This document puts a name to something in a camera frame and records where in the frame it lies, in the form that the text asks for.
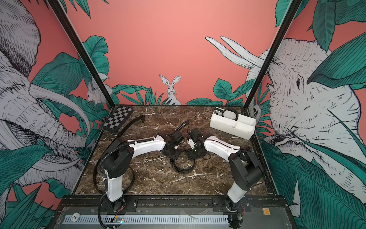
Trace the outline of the black belt with metal buckle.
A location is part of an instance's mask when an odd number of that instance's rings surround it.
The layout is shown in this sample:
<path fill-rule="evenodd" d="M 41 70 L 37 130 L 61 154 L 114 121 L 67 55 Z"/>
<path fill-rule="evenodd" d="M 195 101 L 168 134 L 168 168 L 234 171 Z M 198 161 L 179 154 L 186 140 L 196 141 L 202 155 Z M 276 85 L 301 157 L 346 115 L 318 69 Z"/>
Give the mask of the black belt with metal buckle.
<path fill-rule="evenodd" d="M 237 121 L 239 118 L 238 112 L 231 108 L 224 109 L 224 108 L 216 107 L 213 111 L 213 114 L 219 115 L 221 117 L 229 118 L 234 121 Z"/>

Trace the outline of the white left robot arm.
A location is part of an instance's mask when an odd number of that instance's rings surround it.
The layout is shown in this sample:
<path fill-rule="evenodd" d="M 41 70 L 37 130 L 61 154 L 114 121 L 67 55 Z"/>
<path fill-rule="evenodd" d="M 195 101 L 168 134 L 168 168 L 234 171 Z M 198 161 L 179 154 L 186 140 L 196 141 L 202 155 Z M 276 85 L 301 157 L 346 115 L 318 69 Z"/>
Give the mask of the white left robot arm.
<path fill-rule="evenodd" d="M 157 134 L 150 138 L 117 140 L 116 143 L 108 147 L 97 167 L 97 172 L 104 178 L 105 193 L 108 200 L 113 203 L 123 197 L 123 175 L 133 158 L 161 151 L 166 157 L 175 160 L 180 154 L 177 148 L 184 139 L 183 134 L 176 130 L 171 134 Z"/>

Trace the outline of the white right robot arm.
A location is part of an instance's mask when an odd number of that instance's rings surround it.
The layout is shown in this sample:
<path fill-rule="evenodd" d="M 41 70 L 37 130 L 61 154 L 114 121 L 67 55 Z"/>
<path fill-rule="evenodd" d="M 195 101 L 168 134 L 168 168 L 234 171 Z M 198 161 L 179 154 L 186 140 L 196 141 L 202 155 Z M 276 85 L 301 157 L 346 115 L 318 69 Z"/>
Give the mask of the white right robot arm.
<path fill-rule="evenodd" d="M 257 153 L 250 147 L 239 147 L 231 145 L 216 136 L 203 135 L 197 128 L 189 132 L 188 144 L 190 159 L 204 157 L 208 153 L 213 153 L 227 161 L 230 165 L 233 185 L 226 195 L 226 207 L 234 211 L 240 205 L 250 188 L 262 179 L 264 169 Z"/>

